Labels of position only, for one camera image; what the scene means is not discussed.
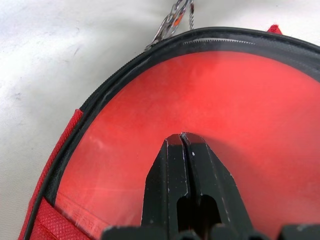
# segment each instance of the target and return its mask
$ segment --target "metal zipper slider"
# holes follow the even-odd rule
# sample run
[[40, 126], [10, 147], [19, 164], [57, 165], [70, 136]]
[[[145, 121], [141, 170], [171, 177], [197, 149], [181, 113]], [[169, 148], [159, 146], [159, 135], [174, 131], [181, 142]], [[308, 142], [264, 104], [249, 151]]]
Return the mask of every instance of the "metal zipper slider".
[[171, 9], [171, 12], [162, 21], [158, 31], [156, 32], [151, 44], [144, 50], [149, 50], [154, 44], [163, 39], [173, 36], [186, 12], [187, 6], [190, 5], [189, 25], [190, 29], [194, 28], [194, 0], [178, 0]]

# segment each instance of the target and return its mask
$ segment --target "white surface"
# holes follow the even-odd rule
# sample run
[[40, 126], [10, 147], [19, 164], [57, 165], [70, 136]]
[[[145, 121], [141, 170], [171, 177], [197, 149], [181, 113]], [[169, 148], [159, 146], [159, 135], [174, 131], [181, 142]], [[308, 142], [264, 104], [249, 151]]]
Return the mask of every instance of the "white surface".
[[[0, 239], [16, 239], [74, 109], [150, 43], [175, 0], [0, 1]], [[194, 0], [195, 28], [267, 30], [320, 45], [318, 0]], [[179, 32], [188, 29], [184, 19]]]

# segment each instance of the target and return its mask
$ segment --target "zipper pull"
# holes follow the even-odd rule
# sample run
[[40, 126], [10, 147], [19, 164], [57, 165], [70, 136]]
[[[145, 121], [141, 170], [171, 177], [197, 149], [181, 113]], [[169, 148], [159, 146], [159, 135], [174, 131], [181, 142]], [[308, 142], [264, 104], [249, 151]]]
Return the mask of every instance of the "zipper pull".
[[151, 47], [167, 38], [174, 35], [178, 26], [186, 12], [187, 6], [190, 7], [189, 25], [190, 30], [194, 28], [194, 0], [178, 0], [171, 9], [171, 12], [162, 21], [158, 31], [156, 32], [151, 44], [146, 46], [145, 51], [151, 49]]

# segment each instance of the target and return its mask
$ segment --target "red vinyl surface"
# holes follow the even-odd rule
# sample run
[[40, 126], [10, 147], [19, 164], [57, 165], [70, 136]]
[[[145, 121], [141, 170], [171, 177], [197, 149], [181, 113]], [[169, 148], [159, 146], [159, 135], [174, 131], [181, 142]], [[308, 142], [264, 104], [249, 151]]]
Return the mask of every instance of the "red vinyl surface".
[[206, 139], [232, 173], [257, 230], [320, 223], [320, 84], [247, 53], [201, 52], [162, 62], [99, 113], [74, 151], [56, 206], [95, 238], [140, 224], [145, 179], [164, 139]]

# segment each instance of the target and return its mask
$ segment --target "zipper teeth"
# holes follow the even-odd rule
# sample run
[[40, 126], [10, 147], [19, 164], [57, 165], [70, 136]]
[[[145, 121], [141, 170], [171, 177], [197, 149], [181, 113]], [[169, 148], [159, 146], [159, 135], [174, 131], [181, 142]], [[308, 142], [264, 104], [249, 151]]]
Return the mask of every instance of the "zipper teeth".
[[[159, 43], [161, 43], [163, 40], [155, 43], [154, 45], [152, 45], [152, 47], [150, 49], [152, 49], [154, 46], [158, 45]], [[188, 44], [200, 44], [200, 43], [212, 43], [212, 42], [225, 42], [225, 43], [241, 43], [241, 44], [251, 44], [251, 45], [255, 45], [255, 43], [253, 42], [248, 42], [248, 41], [241, 41], [241, 40], [234, 40], [234, 39], [227, 39], [227, 38], [213, 38], [213, 37], [207, 37], [207, 38], [198, 38], [198, 39], [194, 39], [191, 41], [185, 41], [182, 43], [182, 45], [188, 45]], [[108, 77], [106, 79], [106, 81], [104, 81], [93, 93], [91, 93], [91, 95], [85, 100], [85, 102], [83, 103], [83, 105], [81, 106], [81, 110], [83, 112], [86, 111], [88, 102], [94, 98], [94, 95], [97, 94], [98, 89], [105, 83], [107, 82], [109, 79], [113, 78], [114, 75], [116, 75], [119, 71], [121, 71], [122, 69], [124, 69], [128, 64], [130, 64], [133, 60], [135, 60], [136, 58], [140, 57], [142, 54], [144, 54], [145, 52], [147, 52], [146, 50], [143, 51], [142, 53], [140, 53], [139, 55], [137, 55], [136, 57], [134, 57], [133, 59], [131, 59], [130, 61], [128, 61], [125, 65], [123, 65], [118, 71], [116, 71], [115, 73], [113, 73], [110, 77]]]
[[211, 42], [224, 42], [224, 43], [228, 42], [228, 43], [241, 43], [241, 44], [255, 45], [255, 43], [249, 42], [249, 41], [241, 41], [241, 40], [234, 40], [234, 39], [227, 39], [227, 38], [211, 38], [211, 37], [198, 38], [191, 41], [186, 41], [183, 43], [183, 45], [194, 44], [194, 43], [211, 43]]

